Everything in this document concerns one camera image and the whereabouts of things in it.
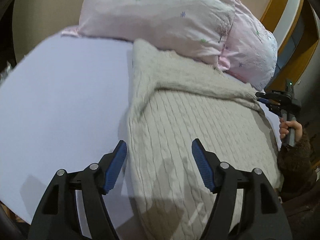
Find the brown fuzzy sleeve forearm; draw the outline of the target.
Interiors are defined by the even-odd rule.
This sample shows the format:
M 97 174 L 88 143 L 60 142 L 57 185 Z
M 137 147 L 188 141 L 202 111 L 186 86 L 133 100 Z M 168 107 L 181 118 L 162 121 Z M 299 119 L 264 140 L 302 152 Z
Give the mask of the brown fuzzy sleeve forearm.
M 277 165 L 284 181 L 280 190 L 283 202 L 301 196 L 310 191 L 317 175 L 310 160 L 311 146 L 306 130 L 295 146 L 281 146 L 277 156 Z

